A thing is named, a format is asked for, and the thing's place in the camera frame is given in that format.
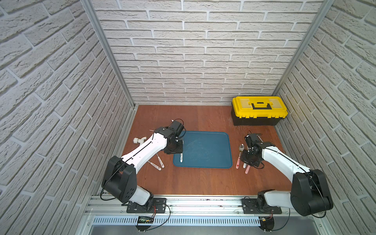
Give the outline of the white handled fork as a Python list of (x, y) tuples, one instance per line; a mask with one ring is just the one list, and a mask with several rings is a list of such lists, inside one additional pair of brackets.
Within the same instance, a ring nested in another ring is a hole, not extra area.
[(165, 168), (165, 166), (164, 166), (164, 164), (163, 164), (163, 162), (162, 162), (162, 160), (161, 160), (159, 154), (157, 153), (156, 155), (157, 155), (158, 161), (159, 161), (159, 163), (160, 163), (160, 165), (161, 165), (161, 168)]

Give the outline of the white pipe fitting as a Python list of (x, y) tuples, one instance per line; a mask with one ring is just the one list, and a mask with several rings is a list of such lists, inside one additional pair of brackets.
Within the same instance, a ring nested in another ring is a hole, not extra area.
[(134, 143), (134, 144), (142, 145), (146, 140), (147, 140), (147, 137), (134, 138), (134, 139), (133, 139), (133, 143)]

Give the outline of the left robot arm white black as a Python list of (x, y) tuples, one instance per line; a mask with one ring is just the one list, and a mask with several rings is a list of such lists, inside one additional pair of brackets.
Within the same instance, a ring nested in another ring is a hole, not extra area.
[(113, 156), (107, 164), (102, 191), (107, 191), (121, 203), (136, 203), (152, 207), (153, 194), (137, 185), (139, 170), (161, 150), (165, 154), (183, 153), (182, 131), (186, 131), (181, 119), (175, 119), (169, 126), (162, 126), (143, 144), (122, 157)]

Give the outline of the left controller board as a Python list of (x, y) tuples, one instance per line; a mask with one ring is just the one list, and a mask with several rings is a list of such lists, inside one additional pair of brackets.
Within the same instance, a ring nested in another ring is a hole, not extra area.
[(154, 223), (154, 218), (150, 216), (139, 216), (136, 224), (136, 228), (139, 231), (148, 230)]

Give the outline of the controller board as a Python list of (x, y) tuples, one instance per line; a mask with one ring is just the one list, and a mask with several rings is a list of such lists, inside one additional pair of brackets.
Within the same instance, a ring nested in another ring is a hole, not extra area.
[(136, 224), (136, 228), (139, 231), (148, 230), (154, 223), (154, 218), (150, 216), (139, 216)]
[(264, 232), (272, 232), (275, 225), (275, 220), (273, 217), (259, 217), (259, 228)]

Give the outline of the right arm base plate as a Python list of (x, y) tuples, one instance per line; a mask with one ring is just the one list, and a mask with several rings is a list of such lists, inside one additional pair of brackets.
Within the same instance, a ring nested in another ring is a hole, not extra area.
[(282, 214), (280, 207), (269, 206), (262, 198), (244, 197), (241, 203), (244, 214)]

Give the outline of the right controller board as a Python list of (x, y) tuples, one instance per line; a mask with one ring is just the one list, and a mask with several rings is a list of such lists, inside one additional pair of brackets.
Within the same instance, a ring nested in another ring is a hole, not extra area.
[(259, 228), (264, 232), (272, 232), (275, 225), (275, 220), (273, 217), (259, 217)]

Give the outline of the teal plastic tray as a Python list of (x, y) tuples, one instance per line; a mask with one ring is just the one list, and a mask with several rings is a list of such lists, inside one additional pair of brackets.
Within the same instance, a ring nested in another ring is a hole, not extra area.
[(182, 140), (183, 162), (180, 162), (180, 154), (174, 154), (176, 167), (229, 169), (233, 166), (227, 133), (188, 131)]

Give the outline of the aluminium front rail frame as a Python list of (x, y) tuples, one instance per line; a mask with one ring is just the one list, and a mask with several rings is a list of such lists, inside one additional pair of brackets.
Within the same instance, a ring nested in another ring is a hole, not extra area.
[[(272, 232), (259, 228), (259, 217), (244, 214), (241, 200), (246, 196), (159, 195), (166, 201), (165, 213), (127, 213), (127, 205), (105, 196), (92, 196), (80, 220), (78, 235), (151, 235), (151, 234), (240, 234), (240, 235), (332, 235), (334, 230), (325, 218), (303, 217), (295, 210), (282, 208), (271, 214)], [(139, 216), (154, 218), (146, 231), (136, 228)]]

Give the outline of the yellow black toolbox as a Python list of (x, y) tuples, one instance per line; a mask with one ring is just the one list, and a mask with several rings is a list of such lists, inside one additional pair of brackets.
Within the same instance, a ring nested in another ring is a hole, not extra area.
[(280, 97), (235, 97), (231, 116), (235, 126), (275, 126), (288, 111)]

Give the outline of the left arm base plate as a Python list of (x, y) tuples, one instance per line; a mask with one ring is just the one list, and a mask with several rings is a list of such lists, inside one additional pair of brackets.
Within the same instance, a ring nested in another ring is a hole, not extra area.
[(164, 197), (155, 197), (152, 201), (148, 201), (145, 205), (135, 202), (128, 202), (127, 213), (165, 213), (167, 199)]

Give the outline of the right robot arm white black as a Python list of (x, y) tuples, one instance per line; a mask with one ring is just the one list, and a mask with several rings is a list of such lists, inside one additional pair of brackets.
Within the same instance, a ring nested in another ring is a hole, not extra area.
[(241, 154), (242, 162), (256, 169), (268, 162), (291, 182), (290, 191), (258, 192), (255, 207), (260, 213), (270, 213), (272, 208), (280, 207), (308, 216), (333, 209), (334, 202), (324, 172), (298, 163), (270, 142), (262, 142), (259, 134), (248, 134), (244, 139), (247, 149)]

